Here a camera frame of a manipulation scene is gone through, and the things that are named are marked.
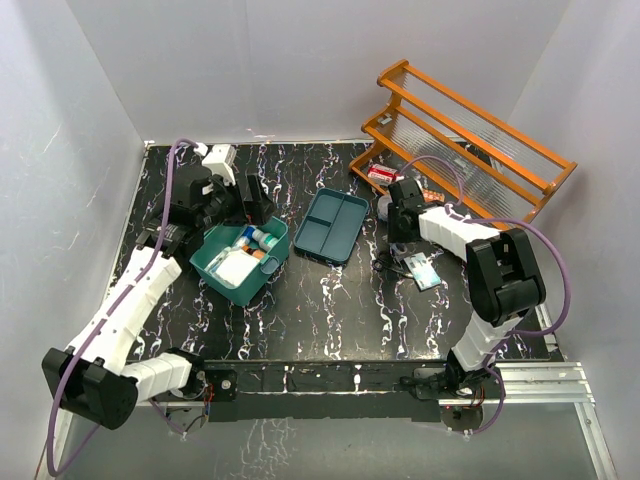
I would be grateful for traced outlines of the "aluminium frame rail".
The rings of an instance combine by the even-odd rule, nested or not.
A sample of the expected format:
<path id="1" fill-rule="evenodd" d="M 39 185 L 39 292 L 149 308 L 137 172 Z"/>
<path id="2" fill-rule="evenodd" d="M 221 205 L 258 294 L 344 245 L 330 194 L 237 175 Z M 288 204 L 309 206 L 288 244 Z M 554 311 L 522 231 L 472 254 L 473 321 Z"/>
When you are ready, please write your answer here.
<path id="1" fill-rule="evenodd" d="M 115 431 L 65 418 L 69 479 L 612 479 L 578 363 L 502 362 L 476 391 L 438 390 L 440 419 L 212 422 L 214 389 L 142 403 Z"/>

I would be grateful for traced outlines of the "teal medicine kit box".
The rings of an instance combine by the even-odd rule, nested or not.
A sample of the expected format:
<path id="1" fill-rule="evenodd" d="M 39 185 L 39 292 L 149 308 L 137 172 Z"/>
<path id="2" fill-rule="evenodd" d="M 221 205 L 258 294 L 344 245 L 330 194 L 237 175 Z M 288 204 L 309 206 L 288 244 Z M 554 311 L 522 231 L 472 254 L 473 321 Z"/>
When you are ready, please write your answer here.
<path id="1" fill-rule="evenodd" d="M 265 248 L 246 235 L 248 229 L 217 225 L 190 258 L 205 283 L 238 306 L 247 306 L 289 255 L 289 229 L 279 218 L 255 229 L 273 238 Z"/>

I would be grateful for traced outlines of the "blue divided tray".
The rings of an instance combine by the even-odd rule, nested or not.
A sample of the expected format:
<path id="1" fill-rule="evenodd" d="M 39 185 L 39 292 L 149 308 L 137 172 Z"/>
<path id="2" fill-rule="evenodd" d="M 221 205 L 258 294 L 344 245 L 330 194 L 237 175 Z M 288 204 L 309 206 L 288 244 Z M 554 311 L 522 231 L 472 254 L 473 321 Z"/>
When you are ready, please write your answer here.
<path id="1" fill-rule="evenodd" d="M 348 262 L 369 203 L 329 188 L 314 196 L 294 237 L 295 249 L 316 260 L 342 265 Z"/>

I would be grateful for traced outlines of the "white gauze pack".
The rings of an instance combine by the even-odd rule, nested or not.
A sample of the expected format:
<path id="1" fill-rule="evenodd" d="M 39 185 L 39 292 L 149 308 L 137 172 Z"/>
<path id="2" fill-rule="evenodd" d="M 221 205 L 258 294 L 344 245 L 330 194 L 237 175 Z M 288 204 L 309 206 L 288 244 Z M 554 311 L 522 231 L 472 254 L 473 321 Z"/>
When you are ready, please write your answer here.
<path id="1" fill-rule="evenodd" d="M 231 250 L 211 275 L 227 288 L 237 288 L 258 264 L 259 259 L 244 250 Z"/>

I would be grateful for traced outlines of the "white bottle green label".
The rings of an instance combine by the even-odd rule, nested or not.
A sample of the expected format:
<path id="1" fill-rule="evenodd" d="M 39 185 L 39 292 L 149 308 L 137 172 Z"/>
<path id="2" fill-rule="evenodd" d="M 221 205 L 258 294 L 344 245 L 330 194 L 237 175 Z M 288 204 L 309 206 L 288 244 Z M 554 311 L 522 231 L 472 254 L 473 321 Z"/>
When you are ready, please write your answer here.
<path id="1" fill-rule="evenodd" d="M 278 242 L 277 237 L 258 228 L 252 231 L 252 238 L 266 252 L 270 251 Z"/>

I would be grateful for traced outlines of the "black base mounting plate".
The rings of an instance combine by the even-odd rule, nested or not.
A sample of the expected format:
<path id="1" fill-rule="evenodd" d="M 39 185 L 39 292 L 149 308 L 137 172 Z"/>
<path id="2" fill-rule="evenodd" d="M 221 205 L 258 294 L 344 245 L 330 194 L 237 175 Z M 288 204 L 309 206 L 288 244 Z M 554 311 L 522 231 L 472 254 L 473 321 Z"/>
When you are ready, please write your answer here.
<path id="1" fill-rule="evenodd" d="M 410 419 L 438 421 L 438 398 L 420 397 L 414 375 L 440 360 L 204 362 L 213 384 L 210 420 Z"/>

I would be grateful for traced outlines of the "blue labelled spray bottle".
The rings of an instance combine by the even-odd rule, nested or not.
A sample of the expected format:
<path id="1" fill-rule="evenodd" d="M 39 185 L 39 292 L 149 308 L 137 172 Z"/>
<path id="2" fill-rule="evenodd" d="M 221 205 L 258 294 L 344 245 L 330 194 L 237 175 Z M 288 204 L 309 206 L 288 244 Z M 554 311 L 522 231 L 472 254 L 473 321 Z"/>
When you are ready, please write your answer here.
<path id="1" fill-rule="evenodd" d="M 240 234 L 233 244 L 234 248 L 246 250 L 252 249 L 251 242 L 253 241 L 253 233 L 255 228 L 253 226 L 247 226 L 245 230 Z"/>

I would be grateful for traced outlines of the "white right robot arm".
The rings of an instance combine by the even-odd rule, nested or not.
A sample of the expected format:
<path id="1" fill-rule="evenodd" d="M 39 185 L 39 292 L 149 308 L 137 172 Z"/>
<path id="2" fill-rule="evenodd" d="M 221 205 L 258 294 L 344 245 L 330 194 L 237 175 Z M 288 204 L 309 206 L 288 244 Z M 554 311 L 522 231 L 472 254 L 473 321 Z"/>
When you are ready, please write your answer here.
<path id="1" fill-rule="evenodd" d="M 498 345 L 546 298 L 529 238 L 521 229 L 499 230 L 449 205 L 426 202 L 413 179 L 396 181 L 388 190 L 392 242 L 425 240 L 466 264 L 471 319 L 437 378 L 453 394 L 469 396 L 488 375 L 485 367 Z"/>

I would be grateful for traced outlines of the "clear measuring cup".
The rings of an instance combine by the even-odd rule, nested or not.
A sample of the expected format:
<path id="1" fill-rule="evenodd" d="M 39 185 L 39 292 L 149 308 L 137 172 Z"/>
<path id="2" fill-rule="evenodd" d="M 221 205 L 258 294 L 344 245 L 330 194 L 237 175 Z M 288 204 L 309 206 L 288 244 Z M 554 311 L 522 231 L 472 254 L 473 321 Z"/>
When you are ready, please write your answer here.
<path id="1" fill-rule="evenodd" d="M 392 203 L 389 195 L 381 196 L 377 201 L 377 215 L 381 221 L 388 221 L 389 205 Z"/>

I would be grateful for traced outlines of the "red white medicine box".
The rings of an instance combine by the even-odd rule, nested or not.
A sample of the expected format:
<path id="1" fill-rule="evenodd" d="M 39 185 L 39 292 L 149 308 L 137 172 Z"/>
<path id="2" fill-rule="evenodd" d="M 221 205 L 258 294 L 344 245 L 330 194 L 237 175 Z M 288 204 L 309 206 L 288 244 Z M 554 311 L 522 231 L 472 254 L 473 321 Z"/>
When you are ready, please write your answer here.
<path id="1" fill-rule="evenodd" d="M 374 163 L 367 170 L 367 178 L 378 185 L 386 186 L 402 180 L 404 175 L 394 168 Z"/>

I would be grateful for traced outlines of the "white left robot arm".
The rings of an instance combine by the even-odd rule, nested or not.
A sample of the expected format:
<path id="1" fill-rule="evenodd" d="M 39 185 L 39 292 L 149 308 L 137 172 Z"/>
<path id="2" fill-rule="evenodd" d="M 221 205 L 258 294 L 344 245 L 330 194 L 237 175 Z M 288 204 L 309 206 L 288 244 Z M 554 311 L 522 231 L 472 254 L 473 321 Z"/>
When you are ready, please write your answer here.
<path id="1" fill-rule="evenodd" d="M 171 348 L 130 364 L 128 353 L 169 286 L 219 225 L 264 225 L 275 206 L 255 173 L 246 176 L 250 192 L 204 166 L 179 168 L 167 180 L 165 201 L 140 232 L 129 263 L 111 294 L 65 349 L 50 349 L 42 369 L 53 408 L 99 426 L 122 426 L 141 401 L 177 391 L 200 396 L 207 376 L 198 355 Z"/>

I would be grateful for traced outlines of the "black scissors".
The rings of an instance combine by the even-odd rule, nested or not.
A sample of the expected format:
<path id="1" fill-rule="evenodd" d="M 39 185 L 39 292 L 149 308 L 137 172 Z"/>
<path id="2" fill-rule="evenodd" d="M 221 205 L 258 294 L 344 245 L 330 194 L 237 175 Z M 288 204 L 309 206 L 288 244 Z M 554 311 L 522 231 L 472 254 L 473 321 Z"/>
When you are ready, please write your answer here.
<path id="1" fill-rule="evenodd" d="M 386 270 L 403 277 L 410 277 L 410 273 L 394 259 L 390 252 L 387 251 L 381 251 L 377 254 L 375 259 L 372 261 L 372 268 L 378 272 Z"/>

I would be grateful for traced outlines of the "orange wooden shelf rack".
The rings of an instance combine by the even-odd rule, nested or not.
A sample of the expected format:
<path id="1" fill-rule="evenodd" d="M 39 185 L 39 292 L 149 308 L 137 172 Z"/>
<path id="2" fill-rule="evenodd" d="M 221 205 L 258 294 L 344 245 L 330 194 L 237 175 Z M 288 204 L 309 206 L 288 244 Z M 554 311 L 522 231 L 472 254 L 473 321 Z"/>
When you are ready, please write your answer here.
<path id="1" fill-rule="evenodd" d="M 372 143 L 349 168 L 361 179 L 385 152 L 454 195 L 480 217 L 532 221 L 576 163 L 526 136 L 406 59 L 383 70 L 386 105 L 362 130 Z"/>

